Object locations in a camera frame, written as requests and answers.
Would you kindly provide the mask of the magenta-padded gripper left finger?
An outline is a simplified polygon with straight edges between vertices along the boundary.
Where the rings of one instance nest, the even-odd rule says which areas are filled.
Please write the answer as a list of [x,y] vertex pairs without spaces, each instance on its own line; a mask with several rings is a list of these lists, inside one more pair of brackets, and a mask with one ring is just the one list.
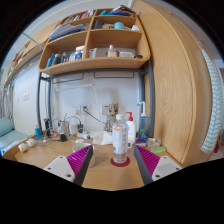
[[44,170],[81,186],[92,156],[93,146],[88,145],[69,156],[58,156]]

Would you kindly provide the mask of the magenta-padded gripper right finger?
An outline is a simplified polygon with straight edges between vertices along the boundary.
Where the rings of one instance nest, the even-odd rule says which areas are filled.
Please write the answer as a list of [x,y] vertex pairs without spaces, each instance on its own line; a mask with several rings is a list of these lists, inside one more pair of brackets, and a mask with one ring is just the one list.
[[138,145],[134,146],[134,156],[145,185],[181,170],[181,167],[169,156],[159,157]]

